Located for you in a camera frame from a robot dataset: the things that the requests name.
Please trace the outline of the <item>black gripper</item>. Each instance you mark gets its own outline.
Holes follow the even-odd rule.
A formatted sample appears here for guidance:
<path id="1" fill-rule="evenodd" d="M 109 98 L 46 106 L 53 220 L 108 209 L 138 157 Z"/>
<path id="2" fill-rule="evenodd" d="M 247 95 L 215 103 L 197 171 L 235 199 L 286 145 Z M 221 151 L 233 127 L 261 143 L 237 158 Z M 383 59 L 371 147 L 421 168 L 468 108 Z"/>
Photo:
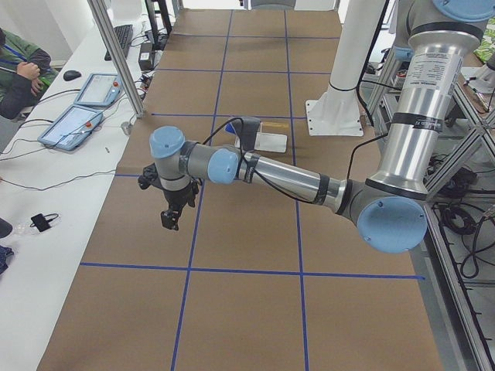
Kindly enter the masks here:
<path id="1" fill-rule="evenodd" d="M 168 210 L 160 213 L 162 226 L 166 229 L 178 230 L 180 213 L 185 205 L 196 206 L 196 195 L 199 193 L 200 183 L 193 179 L 180 190 L 164 189 L 163 193 L 168 203 Z"/>

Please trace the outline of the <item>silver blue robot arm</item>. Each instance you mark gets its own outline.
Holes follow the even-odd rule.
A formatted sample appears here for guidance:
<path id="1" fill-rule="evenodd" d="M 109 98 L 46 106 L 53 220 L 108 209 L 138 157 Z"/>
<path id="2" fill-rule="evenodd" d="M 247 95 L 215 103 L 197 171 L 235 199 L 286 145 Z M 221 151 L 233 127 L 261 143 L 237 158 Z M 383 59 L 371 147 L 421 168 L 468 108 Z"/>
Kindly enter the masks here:
<path id="1" fill-rule="evenodd" d="M 178 229 L 185 206 L 194 206 L 202 181 L 258 183 L 301 203 L 324 206 L 348 219 L 375 250 L 397 254 L 424 239 L 424 177 L 444 128 L 464 59 L 483 41 L 494 15 L 492 1 L 403 1 L 394 48 L 409 62 L 398 107 L 391 117 L 377 171 L 364 181 L 335 179 L 259 155 L 254 140 L 260 121 L 233 117 L 225 128 L 234 145 L 189 141 L 175 126 L 149 138 L 152 164 L 138 178 L 168 204 L 162 225 Z"/>

